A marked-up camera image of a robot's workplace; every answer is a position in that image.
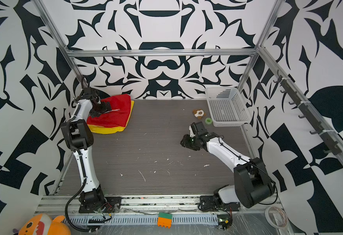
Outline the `red shorts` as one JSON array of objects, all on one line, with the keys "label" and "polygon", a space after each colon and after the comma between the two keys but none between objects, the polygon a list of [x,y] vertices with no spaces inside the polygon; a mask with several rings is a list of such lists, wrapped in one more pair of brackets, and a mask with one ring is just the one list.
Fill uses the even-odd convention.
[{"label": "red shorts", "polygon": [[101,105],[105,105],[106,111],[100,110],[99,117],[92,115],[87,119],[90,130],[94,133],[113,134],[124,131],[127,127],[134,101],[130,95],[117,95],[101,100]]}]

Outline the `green tape roll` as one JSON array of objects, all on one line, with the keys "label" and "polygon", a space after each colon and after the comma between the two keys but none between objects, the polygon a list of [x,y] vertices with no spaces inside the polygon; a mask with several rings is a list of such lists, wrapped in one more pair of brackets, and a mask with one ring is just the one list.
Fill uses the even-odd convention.
[{"label": "green tape roll", "polygon": [[213,123],[213,120],[211,118],[206,118],[205,123],[211,125]]}]

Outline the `orange green toy block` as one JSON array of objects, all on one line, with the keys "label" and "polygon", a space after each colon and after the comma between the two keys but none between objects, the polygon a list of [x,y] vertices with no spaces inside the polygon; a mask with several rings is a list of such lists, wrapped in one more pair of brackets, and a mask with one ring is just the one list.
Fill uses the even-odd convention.
[{"label": "orange green toy block", "polygon": [[172,225],[172,214],[160,212],[158,214],[157,226],[170,229]]}]

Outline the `brown white plush toy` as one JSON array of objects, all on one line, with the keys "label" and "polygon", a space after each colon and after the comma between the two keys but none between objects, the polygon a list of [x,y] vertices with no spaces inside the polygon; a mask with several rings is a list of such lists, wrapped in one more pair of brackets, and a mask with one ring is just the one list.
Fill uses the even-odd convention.
[{"label": "brown white plush toy", "polygon": [[192,112],[197,119],[202,119],[206,115],[206,113],[202,109],[193,110]]}]

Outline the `clear tape roll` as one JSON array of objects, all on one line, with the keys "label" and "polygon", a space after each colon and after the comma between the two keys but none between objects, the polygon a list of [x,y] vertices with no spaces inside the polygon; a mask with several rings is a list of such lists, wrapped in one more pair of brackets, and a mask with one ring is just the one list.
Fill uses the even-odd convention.
[{"label": "clear tape roll", "polygon": [[283,209],[270,206],[265,210],[266,221],[276,229],[284,229],[288,225],[288,217]]}]

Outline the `white plastic basket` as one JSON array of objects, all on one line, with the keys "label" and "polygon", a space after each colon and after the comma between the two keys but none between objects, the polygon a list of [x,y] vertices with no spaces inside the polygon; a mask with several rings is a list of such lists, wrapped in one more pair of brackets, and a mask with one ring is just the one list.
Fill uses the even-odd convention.
[{"label": "white plastic basket", "polygon": [[206,100],[215,127],[241,126],[251,121],[242,94],[235,87],[208,87]]}]

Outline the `grey wall hook rack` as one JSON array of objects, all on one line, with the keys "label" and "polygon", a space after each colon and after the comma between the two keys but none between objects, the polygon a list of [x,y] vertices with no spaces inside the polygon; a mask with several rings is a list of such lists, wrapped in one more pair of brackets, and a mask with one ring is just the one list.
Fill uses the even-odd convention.
[{"label": "grey wall hook rack", "polygon": [[271,139],[280,151],[291,151],[307,160],[343,153],[336,131],[320,115],[294,81],[278,70],[274,83],[280,90],[281,122]]}]

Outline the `green circuit board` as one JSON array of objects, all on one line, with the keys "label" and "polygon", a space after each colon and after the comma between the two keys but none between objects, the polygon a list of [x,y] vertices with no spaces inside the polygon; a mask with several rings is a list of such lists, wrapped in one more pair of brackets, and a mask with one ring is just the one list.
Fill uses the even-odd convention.
[{"label": "green circuit board", "polygon": [[218,228],[221,230],[228,230],[232,225],[233,219],[231,216],[223,214],[218,215]]}]

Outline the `orange shark plush toy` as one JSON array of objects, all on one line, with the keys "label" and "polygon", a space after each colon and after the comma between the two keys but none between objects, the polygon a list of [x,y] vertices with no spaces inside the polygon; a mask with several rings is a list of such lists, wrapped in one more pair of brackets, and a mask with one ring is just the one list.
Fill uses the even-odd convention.
[{"label": "orange shark plush toy", "polygon": [[47,214],[38,214],[31,218],[15,235],[70,235],[70,228],[63,223],[66,217],[59,215],[51,218]]}]

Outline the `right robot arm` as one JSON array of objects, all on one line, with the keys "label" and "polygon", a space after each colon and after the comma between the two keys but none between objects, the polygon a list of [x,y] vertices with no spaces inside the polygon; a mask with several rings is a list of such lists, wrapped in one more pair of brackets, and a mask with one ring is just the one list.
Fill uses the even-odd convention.
[{"label": "right robot arm", "polygon": [[268,175],[263,160],[241,154],[229,146],[222,136],[208,132],[202,122],[192,123],[189,131],[189,134],[183,136],[181,146],[194,151],[203,149],[216,156],[234,176],[233,185],[214,191],[212,206],[205,200],[201,202],[202,210],[223,209],[233,203],[251,208],[263,204],[264,200],[273,195],[278,195],[276,183]]}]

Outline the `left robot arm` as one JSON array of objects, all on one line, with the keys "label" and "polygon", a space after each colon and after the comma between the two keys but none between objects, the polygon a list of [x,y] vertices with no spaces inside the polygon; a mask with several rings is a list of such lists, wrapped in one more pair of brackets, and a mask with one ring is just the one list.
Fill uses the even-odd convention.
[{"label": "left robot arm", "polygon": [[94,136],[87,120],[99,117],[111,110],[109,103],[101,102],[98,90],[82,89],[74,100],[76,103],[72,116],[61,124],[66,146],[72,151],[78,165],[81,189],[78,191],[80,213],[90,213],[103,209],[107,202],[97,179],[93,163]]}]

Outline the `yellow shorts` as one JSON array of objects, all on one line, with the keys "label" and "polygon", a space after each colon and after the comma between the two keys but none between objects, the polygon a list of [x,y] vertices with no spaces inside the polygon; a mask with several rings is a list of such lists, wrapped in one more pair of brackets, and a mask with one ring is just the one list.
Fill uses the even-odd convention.
[{"label": "yellow shorts", "polygon": [[104,135],[124,131],[129,123],[134,103],[133,100],[125,102],[115,101],[114,106],[120,109],[103,114],[98,118],[89,117],[87,119],[89,129],[92,133]]}]

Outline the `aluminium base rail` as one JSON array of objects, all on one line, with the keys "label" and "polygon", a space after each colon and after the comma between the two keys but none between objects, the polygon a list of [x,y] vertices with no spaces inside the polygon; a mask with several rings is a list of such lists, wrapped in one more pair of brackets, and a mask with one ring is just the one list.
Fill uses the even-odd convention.
[{"label": "aluminium base rail", "polygon": [[[35,210],[36,214],[45,213],[50,216],[65,214],[65,207],[72,195],[43,196]],[[273,202],[276,196],[262,201],[252,209],[262,209]],[[68,214],[73,215],[97,215],[110,213],[154,214],[158,212],[172,213],[200,213],[200,208],[209,208],[215,205],[213,195],[209,194],[172,194],[172,195],[106,195],[107,202],[103,209],[90,213],[80,213],[78,197],[73,199],[68,206]]]}]

